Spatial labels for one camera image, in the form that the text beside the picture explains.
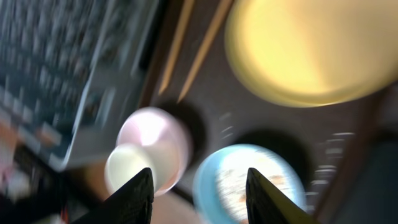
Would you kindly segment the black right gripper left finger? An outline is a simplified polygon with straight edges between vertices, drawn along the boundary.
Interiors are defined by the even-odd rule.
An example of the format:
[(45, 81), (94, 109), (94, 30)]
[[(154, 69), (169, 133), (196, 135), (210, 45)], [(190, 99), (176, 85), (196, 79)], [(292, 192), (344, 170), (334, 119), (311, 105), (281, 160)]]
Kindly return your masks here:
[(150, 224), (154, 201), (152, 171), (146, 167), (77, 224)]

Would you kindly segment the white cup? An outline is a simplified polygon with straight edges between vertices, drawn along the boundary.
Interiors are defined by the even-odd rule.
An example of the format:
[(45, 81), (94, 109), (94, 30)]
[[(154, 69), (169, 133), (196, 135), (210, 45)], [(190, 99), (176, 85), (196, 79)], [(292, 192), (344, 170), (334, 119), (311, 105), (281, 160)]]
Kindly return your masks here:
[(135, 177), (142, 169), (155, 170), (154, 161), (141, 146), (120, 144), (109, 155), (104, 168), (104, 181), (110, 194)]

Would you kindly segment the wooden chopstick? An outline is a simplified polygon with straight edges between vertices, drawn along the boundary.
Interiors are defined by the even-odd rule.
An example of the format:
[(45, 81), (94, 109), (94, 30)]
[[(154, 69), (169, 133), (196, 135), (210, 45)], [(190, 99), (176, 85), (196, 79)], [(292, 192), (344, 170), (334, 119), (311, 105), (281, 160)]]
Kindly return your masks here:
[(170, 46), (162, 81), (159, 87), (158, 91), (159, 96), (163, 94), (163, 92), (167, 89), (171, 81), (173, 70), (175, 68), (175, 64), (178, 59), (178, 55), (182, 46), (182, 42), (188, 26), (188, 22), (190, 20), (190, 16), (192, 14), (194, 4), (195, 4), (194, 0), (183, 1), (182, 11), (178, 19), (177, 27), (174, 33), (174, 39), (172, 40), (172, 44)]
[(202, 40), (202, 43), (198, 49), (198, 52), (192, 62), (192, 66), (190, 67), (189, 73), (183, 84), (182, 90), (178, 96), (177, 103), (181, 102), (186, 94), (188, 93), (190, 87), (192, 86), (195, 78), (200, 70), (201, 65), (204, 62), (204, 59), (221, 27), (223, 24), (228, 11), (233, 3), (233, 0), (221, 0), (216, 8), (216, 11), (210, 21), (208, 29), (206, 30), (205, 36)]

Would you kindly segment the yellow plate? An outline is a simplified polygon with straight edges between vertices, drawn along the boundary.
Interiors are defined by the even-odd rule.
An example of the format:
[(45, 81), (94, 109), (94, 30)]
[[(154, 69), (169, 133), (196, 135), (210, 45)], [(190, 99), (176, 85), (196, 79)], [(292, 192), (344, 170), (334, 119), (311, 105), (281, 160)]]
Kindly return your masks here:
[(225, 49), (236, 78), (263, 100), (355, 100), (397, 80), (397, 2), (236, 1)]

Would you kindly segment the light blue bowl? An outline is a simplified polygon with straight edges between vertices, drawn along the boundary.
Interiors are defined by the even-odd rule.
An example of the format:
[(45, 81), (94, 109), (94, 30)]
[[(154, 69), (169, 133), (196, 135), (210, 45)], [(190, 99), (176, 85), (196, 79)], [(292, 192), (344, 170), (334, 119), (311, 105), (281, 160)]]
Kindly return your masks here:
[(207, 223), (248, 222), (246, 178), (251, 167), (306, 210), (303, 184), (285, 159), (261, 146), (235, 144), (212, 153), (195, 173), (193, 201)]

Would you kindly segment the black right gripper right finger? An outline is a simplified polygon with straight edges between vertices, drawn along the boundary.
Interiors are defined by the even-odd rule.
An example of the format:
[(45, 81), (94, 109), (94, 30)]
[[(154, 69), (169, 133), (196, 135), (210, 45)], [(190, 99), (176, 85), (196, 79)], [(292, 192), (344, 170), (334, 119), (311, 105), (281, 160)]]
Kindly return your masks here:
[(248, 169), (246, 206), (249, 224), (318, 224), (255, 168)]

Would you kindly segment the pink bowl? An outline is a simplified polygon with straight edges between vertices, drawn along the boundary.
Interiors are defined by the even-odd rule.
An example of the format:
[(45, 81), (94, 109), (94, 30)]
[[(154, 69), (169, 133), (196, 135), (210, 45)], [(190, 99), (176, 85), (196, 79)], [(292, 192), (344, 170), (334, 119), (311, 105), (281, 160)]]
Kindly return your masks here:
[(135, 111), (122, 125), (116, 144), (142, 146), (157, 153), (155, 165), (162, 166), (154, 177), (165, 174), (165, 182), (157, 182), (154, 195), (168, 192), (181, 179), (193, 155), (193, 145), (186, 126), (170, 113), (154, 107)]

